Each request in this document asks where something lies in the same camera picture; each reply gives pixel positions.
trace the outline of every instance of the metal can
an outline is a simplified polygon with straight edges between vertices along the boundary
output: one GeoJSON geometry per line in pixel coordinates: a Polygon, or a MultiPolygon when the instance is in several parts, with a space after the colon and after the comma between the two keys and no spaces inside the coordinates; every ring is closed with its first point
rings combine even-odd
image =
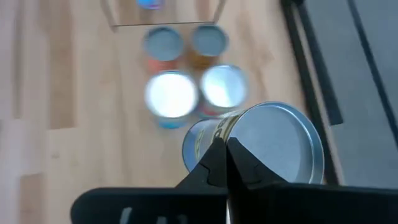
{"type": "Polygon", "coordinates": [[[234,137],[265,166],[286,181],[320,184],[323,179],[322,143],[311,121],[281,102],[262,103],[224,119],[194,124],[185,136],[182,154],[191,171],[214,138],[234,137]]]}
{"type": "Polygon", "coordinates": [[[178,59],[183,52],[181,35],[171,27],[156,27],[144,37],[147,66],[151,74],[163,70],[177,69],[178,59]]]}
{"type": "Polygon", "coordinates": [[[213,65],[227,49],[228,36],[220,27],[204,24],[193,31],[191,43],[192,48],[189,54],[191,66],[206,69],[213,65]]]}
{"type": "Polygon", "coordinates": [[[160,9],[162,0],[136,0],[137,4],[143,9],[160,9]]]}
{"type": "Polygon", "coordinates": [[[243,71],[234,65],[216,65],[200,80],[203,95],[198,112],[213,117],[235,110],[247,97],[248,85],[243,71]]]}
{"type": "Polygon", "coordinates": [[[178,70],[167,70],[153,76],[145,89],[145,103],[161,127],[183,126],[198,103],[194,80],[178,70]]]}

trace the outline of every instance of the wooden floor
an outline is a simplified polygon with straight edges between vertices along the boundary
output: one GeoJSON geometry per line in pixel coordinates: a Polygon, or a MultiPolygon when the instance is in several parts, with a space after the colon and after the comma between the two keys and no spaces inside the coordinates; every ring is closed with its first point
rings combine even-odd
{"type": "MultiPolygon", "coordinates": [[[[206,20],[198,7],[213,0],[189,1],[195,7],[175,2],[178,21],[206,20]]],[[[142,22],[122,3],[134,1],[109,4],[116,23],[142,22]]],[[[227,0],[218,24],[230,39],[222,61],[248,76],[244,107],[279,100],[303,111],[279,0],[227,0]]],[[[174,26],[188,40],[195,24],[174,26]]],[[[160,129],[144,104],[149,27],[113,32],[99,0],[0,1],[0,223],[70,223],[84,191],[173,187],[188,174],[189,125],[160,129]]]]}

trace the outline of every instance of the can lid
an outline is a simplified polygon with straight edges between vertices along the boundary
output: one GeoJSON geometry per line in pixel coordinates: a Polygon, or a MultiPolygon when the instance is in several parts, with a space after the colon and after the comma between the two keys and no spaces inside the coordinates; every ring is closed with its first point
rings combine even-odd
{"type": "Polygon", "coordinates": [[[239,106],[246,99],[248,86],[243,71],[234,65],[216,65],[203,74],[200,82],[204,98],[222,108],[239,106]]]}
{"type": "Polygon", "coordinates": [[[146,105],[157,116],[179,118],[191,113],[198,103],[195,82],[177,70],[152,77],[145,89],[146,105]]]}
{"type": "Polygon", "coordinates": [[[320,184],[323,179],[322,143],[311,121],[281,102],[268,102],[247,110],[229,137],[264,165],[289,182],[320,184]]]}
{"type": "Polygon", "coordinates": [[[148,31],[144,37],[144,48],[154,59],[174,60],[182,54],[183,40],[171,27],[156,27],[148,31]]]}
{"type": "Polygon", "coordinates": [[[220,27],[204,24],[193,31],[192,45],[200,55],[215,57],[225,51],[228,37],[220,27]]]}

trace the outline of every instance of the tin can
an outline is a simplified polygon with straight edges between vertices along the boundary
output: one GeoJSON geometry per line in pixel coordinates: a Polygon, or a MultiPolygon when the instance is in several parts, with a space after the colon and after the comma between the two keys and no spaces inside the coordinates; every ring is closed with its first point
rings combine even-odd
{"type": "Polygon", "coordinates": [[[162,0],[136,0],[137,4],[143,9],[160,9],[162,0]]]}
{"type": "Polygon", "coordinates": [[[178,70],[153,76],[145,89],[145,103],[163,128],[183,126],[198,103],[194,80],[178,70]]]}
{"type": "Polygon", "coordinates": [[[224,119],[194,124],[185,136],[182,154],[191,171],[214,138],[237,138],[265,166],[289,182],[320,184],[322,143],[311,121],[281,102],[262,103],[230,113],[224,119]]]}
{"type": "Polygon", "coordinates": [[[213,117],[235,110],[247,97],[248,85],[243,71],[234,65],[216,65],[200,80],[203,95],[198,112],[213,117]]]}
{"type": "Polygon", "coordinates": [[[212,24],[198,26],[192,33],[189,59],[196,69],[206,69],[217,62],[228,47],[228,36],[212,24]]]}
{"type": "Polygon", "coordinates": [[[177,62],[183,52],[181,35],[171,27],[156,27],[144,37],[147,66],[151,74],[163,70],[177,69],[177,62]]]}

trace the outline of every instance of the silver can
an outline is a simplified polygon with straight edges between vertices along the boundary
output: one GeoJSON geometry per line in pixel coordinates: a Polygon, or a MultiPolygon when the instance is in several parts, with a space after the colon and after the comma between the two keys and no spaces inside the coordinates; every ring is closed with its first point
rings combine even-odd
{"type": "Polygon", "coordinates": [[[185,136],[182,154],[191,171],[214,138],[237,138],[264,165],[286,181],[320,184],[322,143],[311,121],[292,106],[262,103],[224,119],[197,122],[185,136]]]}
{"type": "Polygon", "coordinates": [[[214,117],[235,110],[246,99],[248,84],[243,71],[235,65],[216,65],[204,72],[200,80],[203,99],[198,112],[214,117]]]}
{"type": "Polygon", "coordinates": [[[145,103],[163,128],[183,126],[198,103],[194,80],[178,70],[153,76],[146,85],[145,103]]]}

